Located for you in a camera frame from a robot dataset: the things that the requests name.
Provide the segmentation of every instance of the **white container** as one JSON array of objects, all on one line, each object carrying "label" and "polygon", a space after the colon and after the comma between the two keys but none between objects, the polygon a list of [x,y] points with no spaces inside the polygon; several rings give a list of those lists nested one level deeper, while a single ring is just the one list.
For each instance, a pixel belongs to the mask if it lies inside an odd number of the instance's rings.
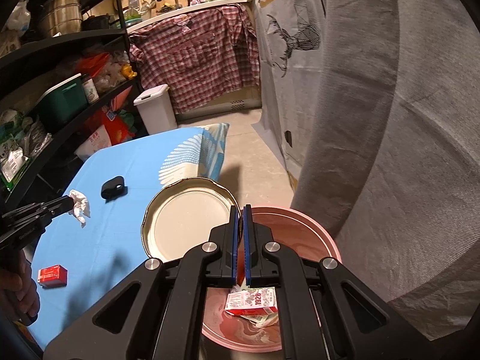
[{"label": "white container", "polygon": [[168,90],[166,84],[156,86],[143,92],[133,102],[149,135],[177,128]]}]

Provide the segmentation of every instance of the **green plastic container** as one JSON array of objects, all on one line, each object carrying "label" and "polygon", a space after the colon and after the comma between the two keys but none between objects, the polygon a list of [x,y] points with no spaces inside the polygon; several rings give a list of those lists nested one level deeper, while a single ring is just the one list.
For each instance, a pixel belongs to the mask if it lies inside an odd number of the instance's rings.
[{"label": "green plastic container", "polygon": [[80,74],[51,87],[37,102],[30,116],[37,115],[47,132],[55,133],[88,107]]}]

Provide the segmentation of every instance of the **white tissue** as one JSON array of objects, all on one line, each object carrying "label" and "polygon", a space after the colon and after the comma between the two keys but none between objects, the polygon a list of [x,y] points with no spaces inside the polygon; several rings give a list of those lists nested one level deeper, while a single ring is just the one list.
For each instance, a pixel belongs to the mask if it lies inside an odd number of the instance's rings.
[{"label": "white tissue", "polygon": [[68,196],[70,196],[74,202],[73,210],[69,211],[68,213],[77,218],[82,225],[82,228],[84,228],[86,221],[81,214],[85,215],[87,218],[90,218],[90,203],[83,193],[76,190],[71,190]]}]

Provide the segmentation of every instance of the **red plaid shirt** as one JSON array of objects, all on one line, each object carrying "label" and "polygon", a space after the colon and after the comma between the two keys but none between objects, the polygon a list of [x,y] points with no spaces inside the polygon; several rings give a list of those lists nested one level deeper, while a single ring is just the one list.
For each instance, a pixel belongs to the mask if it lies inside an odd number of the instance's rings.
[{"label": "red plaid shirt", "polygon": [[175,113],[260,84],[257,38],[240,4],[165,19],[132,32],[130,42],[142,86],[167,84]]}]

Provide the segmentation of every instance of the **concrete floor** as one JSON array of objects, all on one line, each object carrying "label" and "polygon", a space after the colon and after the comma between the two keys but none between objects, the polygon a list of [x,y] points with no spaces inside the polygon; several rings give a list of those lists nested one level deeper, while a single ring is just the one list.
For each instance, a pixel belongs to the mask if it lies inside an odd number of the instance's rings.
[{"label": "concrete floor", "polygon": [[[289,207],[293,191],[287,173],[252,128],[262,110],[231,112],[189,120],[182,127],[229,123],[225,161],[218,182],[230,190],[240,207],[274,205]],[[229,350],[205,338],[206,360],[280,360],[282,353],[246,353]]]}]

